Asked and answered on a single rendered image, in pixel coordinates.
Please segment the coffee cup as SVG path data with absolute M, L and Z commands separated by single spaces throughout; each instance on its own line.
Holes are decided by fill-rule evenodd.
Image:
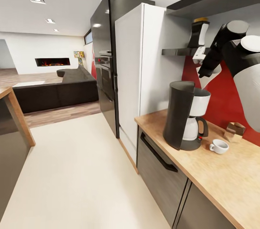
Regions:
M 219 139 L 214 139 L 209 148 L 211 151 L 214 151 L 218 154 L 223 154 L 226 151 L 228 151 L 229 145 L 224 141 L 221 141 Z

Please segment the paper coffee filter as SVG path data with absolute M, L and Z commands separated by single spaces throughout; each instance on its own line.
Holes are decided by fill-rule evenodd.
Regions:
M 200 69 L 200 67 L 196 68 L 197 73 L 198 73 L 199 69 Z M 204 77 L 199 78 L 201 88 L 204 89 L 205 86 L 206 86 L 212 79 L 214 79 L 220 72 L 221 72 L 221 65 L 219 64 L 219 65 L 214 69 L 214 71 L 212 72 L 212 74 L 210 75 L 210 77 L 204 76 Z

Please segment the bottle of coffee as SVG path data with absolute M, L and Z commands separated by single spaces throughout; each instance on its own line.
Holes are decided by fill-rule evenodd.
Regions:
M 191 37 L 188 48 L 204 47 L 205 33 L 210 25 L 207 17 L 197 18 L 191 24 Z

